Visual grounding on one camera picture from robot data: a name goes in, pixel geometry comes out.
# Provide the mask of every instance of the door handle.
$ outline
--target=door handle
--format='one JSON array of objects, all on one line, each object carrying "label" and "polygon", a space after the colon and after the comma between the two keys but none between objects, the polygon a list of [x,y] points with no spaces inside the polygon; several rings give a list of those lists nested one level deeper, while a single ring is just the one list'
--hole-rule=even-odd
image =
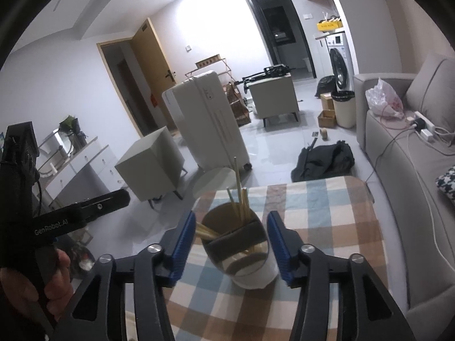
[{"label": "door handle", "polygon": [[167,70],[167,75],[164,78],[170,78],[175,83],[174,75],[170,69]]}]

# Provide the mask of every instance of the patterned pillow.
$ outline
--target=patterned pillow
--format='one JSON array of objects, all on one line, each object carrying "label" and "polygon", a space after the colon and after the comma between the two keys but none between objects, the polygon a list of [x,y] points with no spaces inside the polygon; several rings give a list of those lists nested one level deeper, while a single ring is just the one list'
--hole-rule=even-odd
[{"label": "patterned pillow", "polygon": [[448,172],[436,179],[436,186],[446,194],[455,205],[455,165]]}]

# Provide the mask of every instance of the plaid tablecloth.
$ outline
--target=plaid tablecloth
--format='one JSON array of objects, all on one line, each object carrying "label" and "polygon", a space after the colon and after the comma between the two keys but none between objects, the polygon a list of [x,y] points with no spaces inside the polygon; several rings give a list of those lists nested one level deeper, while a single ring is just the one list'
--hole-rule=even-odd
[{"label": "plaid tablecloth", "polygon": [[[228,202],[226,191],[203,195],[193,211],[197,221]],[[265,223],[277,210],[287,228],[326,254],[364,255],[387,286],[386,254],[379,223],[363,181],[337,177],[249,189],[253,211]],[[331,287],[328,340],[336,339],[338,291]],[[165,290],[177,341],[288,340],[300,289],[277,278],[263,290],[243,290],[214,267],[195,239],[182,279]]]}]

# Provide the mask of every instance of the human hand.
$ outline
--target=human hand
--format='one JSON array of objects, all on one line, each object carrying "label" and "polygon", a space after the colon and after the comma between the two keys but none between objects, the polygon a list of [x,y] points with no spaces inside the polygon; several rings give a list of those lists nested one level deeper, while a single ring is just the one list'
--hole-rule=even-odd
[{"label": "human hand", "polygon": [[[49,299],[47,310],[58,321],[74,291],[68,270],[70,259],[62,250],[57,249],[57,253],[59,267],[45,286],[44,293]],[[32,319],[28,302],[38,301],[38,292],[33,284],[23,274],[7,268],[0,270],[0,281],[10,304],[23,316]]]}]

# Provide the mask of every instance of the washing machine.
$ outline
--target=washing machine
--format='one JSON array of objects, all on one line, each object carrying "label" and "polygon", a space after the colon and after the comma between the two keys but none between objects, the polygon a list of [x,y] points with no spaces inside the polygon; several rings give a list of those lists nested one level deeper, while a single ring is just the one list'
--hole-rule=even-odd
[{"label": "washing machine", "polygon": [[338,90],[354,91],[354,67],[346,34],[344,32],[331,34],[325,40]]}]

